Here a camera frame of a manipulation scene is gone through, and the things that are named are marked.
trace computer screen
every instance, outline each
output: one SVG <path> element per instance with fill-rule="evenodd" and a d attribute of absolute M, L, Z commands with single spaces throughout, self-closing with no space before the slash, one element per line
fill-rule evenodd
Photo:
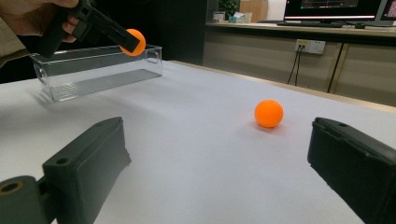
<path fill-rule="evenodd" d="M 396 21 L 396 0 L 388 0 L 381 21 Z"/>
<path fill-rule="evenodd" d="M 287 0 L 285 21 L 374 21 L 381 0 Z"/>

